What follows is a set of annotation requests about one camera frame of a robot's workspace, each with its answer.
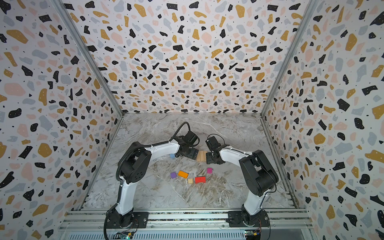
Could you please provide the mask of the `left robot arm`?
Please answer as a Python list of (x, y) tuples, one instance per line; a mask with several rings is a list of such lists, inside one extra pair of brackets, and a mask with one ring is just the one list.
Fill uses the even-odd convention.
[(137, 221), (134, 215), (134, 196), (137, 184), (145, 176), (150, 162), (171, 154), (195, 160), (199, 153), (196, 149), (199, 143), (199, 137), (191, 131), (185, 136), (175, 136), (170, 140), (152, 145), (134, 142), (118, 163), (117, 202), (106, 213), (104, 230), (139, 227), (140, 221)]

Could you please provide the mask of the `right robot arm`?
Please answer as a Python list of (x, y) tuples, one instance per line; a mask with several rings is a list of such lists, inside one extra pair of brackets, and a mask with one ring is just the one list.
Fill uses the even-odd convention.
[(231, 163), (240, 167), (249, 189), (241, 210), (228, 212), (227, 223), (230, 227), (268, 227), (270, 221), (263, 203), (277, 190), (279, 177), (264, 152), (246, 152), (220, 144), (214, 135), (209, 135), (206, 144), (210, 150), (206, 153), (207, 164)]

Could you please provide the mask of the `natural wood block diagonal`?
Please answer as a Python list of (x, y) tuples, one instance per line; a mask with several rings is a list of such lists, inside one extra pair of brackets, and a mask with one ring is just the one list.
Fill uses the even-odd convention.
[(205, 152), (205, 153), (204, 153), (204, 157), (205, 157), (205, 160), (204, 160), (204, 161), (205, 161), (205, 162), (207, 162), (207, 159), (208, 159), (207, 154), (209, 154), (209, 153), (208, 153), (208, 152)]

